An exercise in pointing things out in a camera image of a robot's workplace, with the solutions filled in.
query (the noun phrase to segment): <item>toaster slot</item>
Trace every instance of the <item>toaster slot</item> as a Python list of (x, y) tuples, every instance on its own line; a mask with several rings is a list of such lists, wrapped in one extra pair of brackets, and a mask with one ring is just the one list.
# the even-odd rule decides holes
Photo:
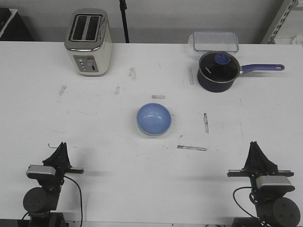
[(72, 29), (71, 41), (95, 42), (102, 15), (77, 15)]

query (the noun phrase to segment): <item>pot lid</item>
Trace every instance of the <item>pot lid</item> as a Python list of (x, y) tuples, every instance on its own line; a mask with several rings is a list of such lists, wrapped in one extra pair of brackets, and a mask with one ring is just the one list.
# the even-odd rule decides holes
[(225, 52), (209, 52), (200, 59), (199, 70), (211, 81), (226, 83), (233, 81), (240, 73), (238, 61)]

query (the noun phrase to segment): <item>toaster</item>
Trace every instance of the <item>toaster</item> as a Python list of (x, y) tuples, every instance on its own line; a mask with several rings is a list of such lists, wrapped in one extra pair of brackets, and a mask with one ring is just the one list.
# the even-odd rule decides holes
[(108, 70), (113, 48), (107, 13), (102, 9), (79, 9), (74, 12), (64, 46), (79, 74), (104, 74)]

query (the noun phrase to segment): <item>tape mark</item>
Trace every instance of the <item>tape mark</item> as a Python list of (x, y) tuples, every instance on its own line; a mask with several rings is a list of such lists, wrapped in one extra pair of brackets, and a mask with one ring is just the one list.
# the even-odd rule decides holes
[(137, 79), (137, 76), (136, 76), (136, 68), (135, 67), (131, 67), (129, 69), (129, 73), (128, 73), (129, 77), (132, 78), (133, 80), (136, 80)]
[(152, 95), (152, 98), (165, 99), (165, 96)]
[(118, 95), (119, 93), (120, 93), (120, 87), (117, 86), (114, 94), (115, 94), (115, 95)]
[(200, 148), (200, 147), (191, 147), (191, 146), (181, 146), (178, 145), (177, 149), (188, 149), (188, 150), (201, 150), (201, 151), (207, 151), (207, 148)]
[(205, 132), (208, 133), (208, 120), (207, 120), (207, 114), (204, 113), (204, 117), (203, 117), (203, 121), (204, 121), (204, 125), (205, 125)]
[(59, 92), (59, 96), (61, 96), (64, 93), (65, 90), (66, 90), (66, 86), (63, 84), (62, 87), (61, 87), (61, 90)]
[(194, 84), (194, 76), (193, 76), (193, 70), (190, 66), (188, 66), (188, 76), (189, 76), (189, 84), (193, 85)]

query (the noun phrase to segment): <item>white wall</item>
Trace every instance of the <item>white wall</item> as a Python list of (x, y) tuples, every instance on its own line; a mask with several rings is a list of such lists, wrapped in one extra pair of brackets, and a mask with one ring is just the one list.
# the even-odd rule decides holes
[[(195, 30), (235, 31), (243, 44), (260, 43), (283, 0), (126, 0), (132, 43), (186, 43)], [(0, 0), (19, 9), (37, 41), (64, 41), (73, 12), (108, 13), (113, 41), (124, 42), (119, 0)]]

